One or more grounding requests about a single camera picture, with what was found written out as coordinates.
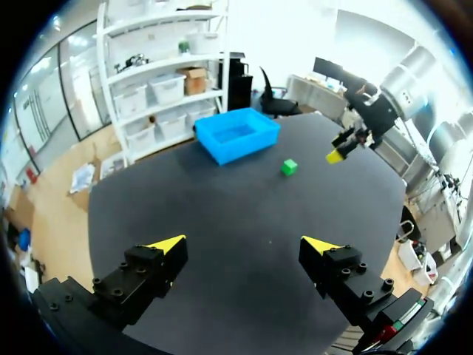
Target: blue object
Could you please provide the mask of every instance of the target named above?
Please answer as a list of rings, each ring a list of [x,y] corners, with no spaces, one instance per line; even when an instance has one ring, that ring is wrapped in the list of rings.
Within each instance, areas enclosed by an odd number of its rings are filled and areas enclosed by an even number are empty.
[[[18,242],[18,246],[22,251],[28,251],[28,246],[30,246],[31,242],[31,233],[29,229],[23,229],[20,233],[20,240]]]
[[[197,139],[219,165],[274,145],[280,126],[254,109],[237,109],[195,123]]]

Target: green cube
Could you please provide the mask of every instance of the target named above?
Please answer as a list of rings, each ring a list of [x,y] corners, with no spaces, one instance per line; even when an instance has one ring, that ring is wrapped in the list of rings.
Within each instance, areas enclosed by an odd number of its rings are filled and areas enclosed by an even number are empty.
[[[297,163],[292,159],[287,159],[281,166],[281,171],[286,176],[291,176],[297,171]]]

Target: white shelving unit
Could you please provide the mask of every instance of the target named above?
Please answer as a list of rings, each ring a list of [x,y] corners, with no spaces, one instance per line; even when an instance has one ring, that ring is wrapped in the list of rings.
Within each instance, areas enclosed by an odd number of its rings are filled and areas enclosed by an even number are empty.
[[[167,147],[187,141],[194,137],[192,127],[186,122],[186,130],[172,138],[164,138],[164,135],[156,134],[154,143],[149,144],[146,148],[138,151],[131,149],[127,140],[127,127],[133,123],[139,123],[149,117],[156,117],[159,120],[159,113],[173,109],[180,109],[183,105],[196,103],[199,101],[214,101],[219,112],[226,112],[228,106],[228,72],[230,67],[230,53],[227,45],[227,28],[228,28],[228,0],[217,1],[218,6],[212,4],[211,10],[176,10],[175,8],[166,8],[159,11],[143,11],[141,16],[131,18],[123,18],[119,21],[111,21],[108,17],[110,4],[116,5],[114,1],[123,2],[123,0],[108,0],[102,3],[98,10],[97,21],[97,56],[98,69],[105,96],[107,109],[109,110],[115,133],[122,146],[123,153],[129,164],[133,164],[136,160],[144,158],[147,155],[158,152]],[[162,32],[155,35],[155,29],[162,29]],[[130,38],[156,38],[157,41],[148,44],[147,48],[154,48],[159,42],[176,41],[175,47],[179,46],[182,38],[189,33],[206,32],[212,30],[217,32],[220,39],[220,50],[216,53],[209,54],[190,54],[183,53],[179,55],[170,55],[169,58],[159,58],[152,61],[153,55],[146,55],[141,51],[134,53],[136,42]],[[123,48],[123,53],[116,53],[118,49]],[[130,67],[122,72],[117,73],[114,69],[116,64],[124,65],[124,61],[132,55],[145,54],[150,58],[149,63],[137,67]],[[120,88],[132,84],[146,84],[150,79],[157,75],[173,73],[179,68],[190,66],[206,66],[211,68],[211,72],[215,75],[214,82],[217,82],[219,70],[219,62],[222,62],[222,87],[213,88],[196,95],[185,95],[181,100],[172,104],[159,104],[159,100],[155,102],[147,99],[146,109],[133,113],[126,117],[121,117],[117,111],[114,102],[114,96]]]

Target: computer monitor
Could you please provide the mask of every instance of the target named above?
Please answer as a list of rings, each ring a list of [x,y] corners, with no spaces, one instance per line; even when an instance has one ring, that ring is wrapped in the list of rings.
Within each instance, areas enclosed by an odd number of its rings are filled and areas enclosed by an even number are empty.
[[[341,80],[343,86],[347,89],[360,90],[367,81],[359,76],[352,74],[346,70],[341,74]]]
[[[332,63],[331,61],[326,61],[322,58],[316,58],[316,62],[313,65],[313,71],[325,75],[328,78],[334,78],[338,81],[341,81],[343,67],[341,65]]]

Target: black table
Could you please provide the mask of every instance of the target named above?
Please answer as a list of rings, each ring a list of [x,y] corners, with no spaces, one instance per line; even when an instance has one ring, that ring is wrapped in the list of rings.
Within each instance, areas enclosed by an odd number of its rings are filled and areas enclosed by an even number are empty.
[[[277,145],[226,166],[189,143],[93,189],[89,245],[98,277],[134,244],[188,238],[189,261],[173,289],[126,334],[176,355],[314,355],[345,330],[299,265],[300,238],[349,243],[381,274],[405,187],[370,149],[328,165],[340,129],[327,118],[278,122]],[[279,170],[288,158],[299,164],[291,177]]]

